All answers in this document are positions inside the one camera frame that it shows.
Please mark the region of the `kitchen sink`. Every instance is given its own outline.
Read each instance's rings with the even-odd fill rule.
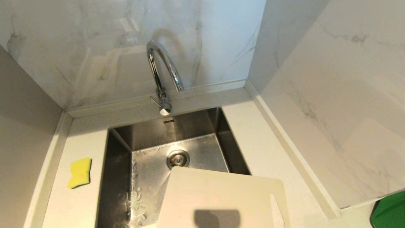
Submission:
[[[156,223],[174,166],[250,175],[221,108],[110,129],[96,227]]]

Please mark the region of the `countertop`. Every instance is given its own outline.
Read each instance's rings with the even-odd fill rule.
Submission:
[[[172,101],[173,115],[222,107],[245,161],[254,176],[280,179],[287,196],[291,227],[371,228],[372,205],[328,220],[267,122],[244,88]],[[53,183],[44,228],[94,227],[108,128],[159,118],[155,104],[74,119]],[[91,183],[66,187],[70,163],[93,159]]]

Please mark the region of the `sink drain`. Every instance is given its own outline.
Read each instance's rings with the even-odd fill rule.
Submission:
[[[183,150],[173,151],[167,156],[167,166],[172,169],[175,166],[187,167],[190,162],[190,156]]]

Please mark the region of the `cutting board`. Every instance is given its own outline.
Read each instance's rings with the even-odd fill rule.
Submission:
[[[281,180],[174,167],[157,228],[290,228]]]

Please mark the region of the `yellow sponge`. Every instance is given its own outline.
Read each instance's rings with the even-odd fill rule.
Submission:
[[[91,158],[83,158],[70,164],[72,177],[69,180],[68,188],[75,188],[90,183],[90,167],[92,166]]]

